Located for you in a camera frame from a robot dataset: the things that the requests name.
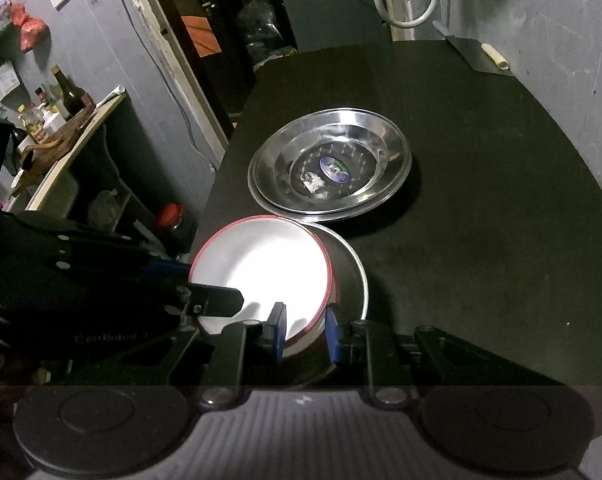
red bottle cap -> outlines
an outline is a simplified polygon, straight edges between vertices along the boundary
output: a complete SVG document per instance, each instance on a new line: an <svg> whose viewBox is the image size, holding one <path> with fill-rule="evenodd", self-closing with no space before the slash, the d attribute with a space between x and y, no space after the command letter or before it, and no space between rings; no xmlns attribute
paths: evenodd
<svg viewBox="0 0 602 480"><path fill-rule="evenodd" d="M175 203L167 203L156 216L156 226L160 228L175 227L181 222L185 213L185 206Z"/></svg>

gray wall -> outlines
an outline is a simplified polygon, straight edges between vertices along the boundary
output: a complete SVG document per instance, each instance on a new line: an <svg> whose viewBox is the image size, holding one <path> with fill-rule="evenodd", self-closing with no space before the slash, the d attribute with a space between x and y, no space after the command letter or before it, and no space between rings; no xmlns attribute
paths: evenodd
<svg viewBox="0 0 602 480"><path fill-rule="evenodd" d="M134 35L121 2L69 0L56 10L49 0L20 1L31 16L43 19L50 28L49 40L26 54L18 50L16 32L1 45L2 56L14 63L29 98L38 102L34 89L51 77L54 64L95 101L114 86L125 86L129 99L108 120L108 145L123 179L150 209L177 201L196 218L200 216L214 176L191 148L183 117ZM140 13L126 1L146 45L165 66L151 46ZM28 98L18 92L3 104L15 109ZM174 92L181 98L177 89ZM191 116L190 121L197 147L210 158L203 134Z"/></svg>
<svg viewBox="0 0 602 480"><path fill-rule="evenodd" d="M602 188L602 0L444 0L449 29L487 41L561 126Z"/></svg>

orange object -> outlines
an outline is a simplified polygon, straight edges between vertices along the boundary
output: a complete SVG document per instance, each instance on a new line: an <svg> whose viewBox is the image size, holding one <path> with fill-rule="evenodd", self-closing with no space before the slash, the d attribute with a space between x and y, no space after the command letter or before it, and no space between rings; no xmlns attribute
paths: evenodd
<svg viewBox="0 0 602 480"><path fill-rule="evenodd" d="M39 18L30 18L21 27L21 52L26 53L47 33L46 22Z"/></svg>
<svg viewBox="0 0 602 480"><path fill-rule="evenodd" d="M192 43L194 43L199 56L205 57L221 52L217 37L212 32L207 18L199 16L182 16L181 18L188 29Z"/></svg>
<svg viewBox="0 0 602 480"><path fill-rule="evenodd" d="M10 19L17 27L22 27L30 19L30 15L25 10L25 5L21 2L10 2Z"/></svg>

door frame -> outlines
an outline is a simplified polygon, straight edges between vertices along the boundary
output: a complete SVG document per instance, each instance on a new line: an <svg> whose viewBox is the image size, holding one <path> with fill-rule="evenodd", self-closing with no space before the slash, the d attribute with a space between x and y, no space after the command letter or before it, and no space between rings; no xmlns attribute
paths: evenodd
<svg viewBox="0 0 602 480"><path fill-rule="evenodd" d="M173 0L132 0L161 50L219 166L234 126L210 79Z"/></svg>

screw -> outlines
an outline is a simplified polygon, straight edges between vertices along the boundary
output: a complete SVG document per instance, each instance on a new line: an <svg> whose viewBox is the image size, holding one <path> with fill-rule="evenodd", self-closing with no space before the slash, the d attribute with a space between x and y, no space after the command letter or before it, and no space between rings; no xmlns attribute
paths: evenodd
<svg viewBox="0 0 602 480"><path fill-rule="evenodd" d="M205 390L201 395L201 399L210 406L220 406L227 404L233 398L232 390L225 386L212 386Z"/></svg>
<svg viewBox="0 0 602 480"><path fill-rule="evenodd" d="M375 394L377 400L387 406L393 404L401 404L408 398L408 394L401 388L390 386L388 388L381 388Z"/></svg>

